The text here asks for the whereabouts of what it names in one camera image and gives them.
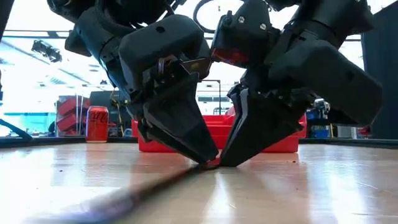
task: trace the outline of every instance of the small red object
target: small red object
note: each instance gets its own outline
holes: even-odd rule
[[[108,140],[109,112],[104,106],[91,106],[87,111],[86,142]]]
[[[214,49],[212,57],[216,61],[228,63],[230,65],[243,65],[247,64],[250,58],[240,52],[238,49],[225,50],[225,49]]]
[[[217,166],[217,165],[220,164],[220,158],[217,157],[215,160],[209,161],[207,164],[210,165],[210,166]]]

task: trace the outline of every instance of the ceiling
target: ceiling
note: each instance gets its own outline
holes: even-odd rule
[[[191,16],[198,0],[189,0],[177,9],[178,14]],[[379,11],[382,7],[394,2],[393,0],[368,0],[372,12]],[[235,11],[242,4],[238,0],[217,0],[203,6],[198,13],[198,19],[207,28],[215,28],[218,19],[227,10]],[[283,28],[288,22],[296,7],[284,9],[281,12],[271,12],[271,21],[274,27]],[[63,61],[49,63],[46,58],[36,55],[31,51],[35,36],[47,36],[40,30],[57,30],[59,36],[65,36],[68,30],[73,29],[73,24],[62,17],[52,13],[46,0],[15,0],[7,24],[5,37],[0,44],[0,68],[5,70],[2,77],[3,86],[21,85],[99,85],[101,80],[106,80],[105,72],[98,62],[90,57],[84,57],[64,49],[64,39],[45,39],[47,43],[61,50]],[[33,30],[36,32],[15,32],[13,30]],[[352,62],[363,67],[362,49],[360,42],[346,42],[341,52]],[[214,63],[208,79],[221,80],[223,84],[233,84],[239,80],[244,70],[223,63]]]

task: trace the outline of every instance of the red plastic bin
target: red plastic bin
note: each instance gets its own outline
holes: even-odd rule
[[[226,141],[228,139],[228,134],[231,131],[234,115],[204,115],[203,116],[208,129],[210,131],[213,140],[218,149],[223,149],[225,147]],[[300,132],[297,132],[287,138],[273,144],[272,146],[263,150],[263,152],[278,152],[278,153],[293,153],[297,152],[299,149],[299,138],[305,137],[307,119],[305,116],[299,121],[299,123],[304,127]],[[175,152],[173,149],[169,149],[155,141],[144,142],[140,137],[137,129],[137,122],[132,121],[132,134],[134,137],[138,138],[139,150],[141,152]]]
[[[76,127],[76,122],[76,115],[69,114],[57,121],[57,128],[59,131],[69,131],[71,128]]]

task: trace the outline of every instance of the can label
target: can label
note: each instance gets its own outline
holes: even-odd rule
[[[108,124],[108,113],[104,111],[93,111],[89,115],[90,122],[98,122],[101,124]]]
[[[109,113],[106,108],[90,107],[87,111],[86,141],[106,142],[108,140]]]

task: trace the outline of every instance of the wooden floor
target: wooden floor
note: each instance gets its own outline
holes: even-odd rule
[[[93,205],[117,212],[116,198],[191,166],[134,144],[0,152],[0,223],[56,223]],[[187,175],[112,223],[398,223],[398,151],[303,145],[298,154],[261,154]]]

